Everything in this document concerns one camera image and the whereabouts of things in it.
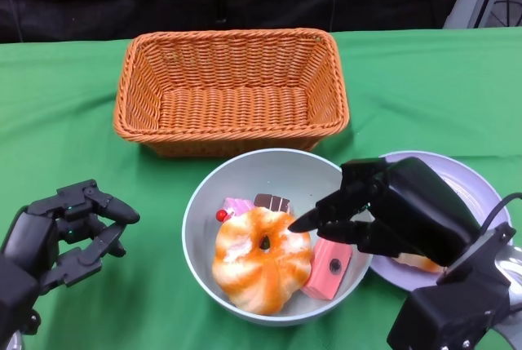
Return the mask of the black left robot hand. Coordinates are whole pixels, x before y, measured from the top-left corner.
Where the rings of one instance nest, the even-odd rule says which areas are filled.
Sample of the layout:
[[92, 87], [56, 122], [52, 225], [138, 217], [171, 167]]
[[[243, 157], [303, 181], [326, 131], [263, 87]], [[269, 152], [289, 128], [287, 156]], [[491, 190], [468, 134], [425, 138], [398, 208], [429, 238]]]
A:
[[22, 207], [1, 252], [36, 279], [46, 294], [97, 273], [106, 254], [124, 256], [119, 238], [139, 219], [131, 206], [100, 191], [89, 179]]

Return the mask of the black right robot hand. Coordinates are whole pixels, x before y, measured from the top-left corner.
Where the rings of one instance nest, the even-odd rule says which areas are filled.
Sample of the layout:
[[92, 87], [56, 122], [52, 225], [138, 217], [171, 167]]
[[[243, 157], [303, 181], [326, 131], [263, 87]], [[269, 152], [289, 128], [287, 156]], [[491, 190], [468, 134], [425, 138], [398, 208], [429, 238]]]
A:
[[421, 255], [441, 267], [456, 261], [480, 235], [463, 200], [425, 162], [407, 157], [342, 164], [339, 188], [290, 226], [328, 241], [396, 258]]

